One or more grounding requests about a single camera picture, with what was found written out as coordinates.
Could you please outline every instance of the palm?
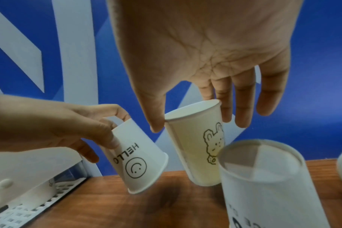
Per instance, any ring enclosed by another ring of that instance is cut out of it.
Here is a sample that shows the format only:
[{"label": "palm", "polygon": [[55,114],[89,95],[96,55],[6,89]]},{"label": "palm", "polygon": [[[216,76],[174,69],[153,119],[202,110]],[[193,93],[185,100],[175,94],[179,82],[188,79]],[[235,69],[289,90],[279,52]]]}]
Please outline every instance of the palm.
[{"label": "palm", "polygon": [[164,122],[165,94],[182,80],[196,84],[204,99],[222,101],[222,117],[236,124],[252,118],[255,75],[262,92],[257,111],[278,105],[290,67],[289,42],[301,0],[113,1],[117,44],[133,89],[155,131]]}]

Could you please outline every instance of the bunny illustration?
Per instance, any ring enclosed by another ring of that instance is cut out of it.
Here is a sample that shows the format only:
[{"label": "bunny illustration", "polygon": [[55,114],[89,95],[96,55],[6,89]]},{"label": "bunny illustration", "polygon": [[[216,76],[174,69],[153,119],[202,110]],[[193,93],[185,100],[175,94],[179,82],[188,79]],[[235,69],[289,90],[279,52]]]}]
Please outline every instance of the bunny illustration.
[{"label": "bunny illustration", "polygon": [[213,130],[206,130],[204,132],[204,140],[207,145],[206,152],[209,155],[207,162],[212,165],[216,165],[216,156],[225,145],[222,124],[219,122],[216,124],[215,133]]}]

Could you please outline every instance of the smiley face print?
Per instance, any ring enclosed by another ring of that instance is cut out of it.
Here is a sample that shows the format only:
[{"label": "smiley face print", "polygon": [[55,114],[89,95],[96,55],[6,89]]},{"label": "smiley face print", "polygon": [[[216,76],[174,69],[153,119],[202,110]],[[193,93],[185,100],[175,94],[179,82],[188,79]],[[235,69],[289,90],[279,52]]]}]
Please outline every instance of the smiley face print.
[{"label": "smiley face print", "polygon": [[126,163],[126,173],[133,179],[142,177],[147,169],[147,164],[144,159],[134,157]]}]

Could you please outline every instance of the wooden tabletop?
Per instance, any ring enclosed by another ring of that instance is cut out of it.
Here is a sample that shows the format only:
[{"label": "wooden tabletop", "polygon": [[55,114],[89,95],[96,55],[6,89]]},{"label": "wooden tabletop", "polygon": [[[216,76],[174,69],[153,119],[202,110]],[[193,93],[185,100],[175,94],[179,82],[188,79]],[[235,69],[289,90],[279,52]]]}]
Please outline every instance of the wooden tabletop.
[{"label": "wooden tabletop", "polygon": [[[332,228],[342,228],[342,181],[335,160],[308,162]],[[118,176],[90,178],[29,227],[228,228],[221,185],[199,187],[185,172],[166,172],[130,195]]]}]

